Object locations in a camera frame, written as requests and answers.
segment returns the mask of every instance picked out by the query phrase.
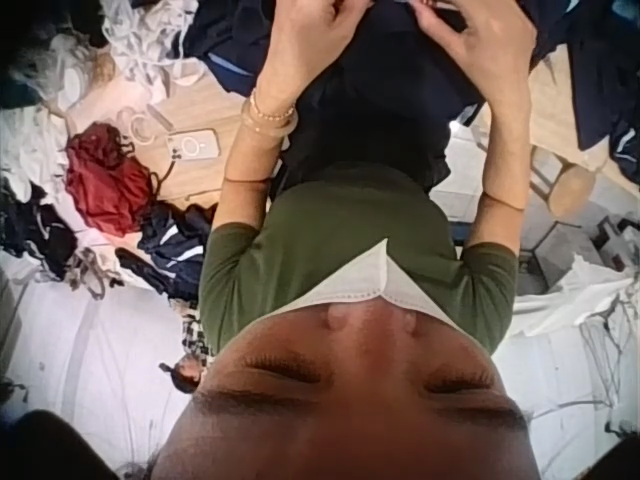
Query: green sweater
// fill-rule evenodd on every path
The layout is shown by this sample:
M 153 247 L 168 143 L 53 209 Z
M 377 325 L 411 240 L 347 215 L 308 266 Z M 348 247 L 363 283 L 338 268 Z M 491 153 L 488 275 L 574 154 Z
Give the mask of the green sweater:
M 446 216 L 421 188 L 362 163 L 335 165 L 282 194 L 261 231 L 235 223 L 211 233 L 200 283 L 208 342 L 220 351 L 385 238 L 389 256 L 492 353 L 511 322 L 516 256 L 486 243 L 458 259 Z

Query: bangle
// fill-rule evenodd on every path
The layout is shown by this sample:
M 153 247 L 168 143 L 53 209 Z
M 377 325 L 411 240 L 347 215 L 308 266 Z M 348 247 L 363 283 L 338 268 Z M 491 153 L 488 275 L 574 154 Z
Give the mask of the bangle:
M 242 105 L 242 123 L 245 126 L 249 127 L 251 130 L 253 130 L 254 132 L 259 133 L 261 135 L 266 135 L 268 137 L 273 137 L 273 138 L 286 137 L 291 132 L 293 132 L 298 126 L 298 112 L 296 112 L 295 108 L 293 109 L 293 112 L 291 113 L 291 115 L 288 116 L 288 119 L 289 120 L 287 121 L 287 123 L 282 127 L 265 126 L 257 122 L 251 116 L 250 99 L 245 100 L 244 104 Z
M 251 106 L 256 111 L 256 115 L 258 116 L 258 118 L 261 119 L 261 120 L 266 120 L 268 122 L 281 122 L 282 120 L 291 117 L 293 115 L 293 113 L 296 111 L 295 105 L 291 105 L 287 109 L 287 111 L 284 112 L 282 115 L 268 115 L 266 113 L 263 113 L 260 110 L 260 108 L 258 108 L 258 103 L 256 102 L 256 89 L 255 88 L 253 90 L 251 90 L 251 95 L 249 95 L 249 103 L 251 104 Z

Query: hand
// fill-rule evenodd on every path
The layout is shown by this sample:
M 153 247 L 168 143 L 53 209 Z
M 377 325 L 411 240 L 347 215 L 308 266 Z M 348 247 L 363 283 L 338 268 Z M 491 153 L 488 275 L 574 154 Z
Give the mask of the hand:
M 529 63 L 536 30 L 515 0 L 448 0 L 467 28 L 457 33 L 433 7 L 409 0 L 422 31 L 460 66 L 494 111 L 530 103 Z
M 277 0 L 256 87 L 260 110 L 278 114 L 293 105 L 344 51 L 368 5 L 369 0 Z

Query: eyelash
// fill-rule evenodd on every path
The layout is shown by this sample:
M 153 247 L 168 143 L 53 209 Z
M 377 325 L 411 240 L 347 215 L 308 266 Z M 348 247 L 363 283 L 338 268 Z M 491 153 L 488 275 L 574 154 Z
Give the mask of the eyelash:
M 321 375 L 315 368 L 299 358 L 281 359 L 262 356 L 246 360 L 244 366 L 257 370 L 265 370 L 304 383 L 320 383 L 322 380 Z
M 486 390 L 491 388 L 493 383 L 493 377 L 486 372 L 468 375 L 454 374 L 432 381 L 424 388 L 429 393 L 451 394 L 465 390 Z

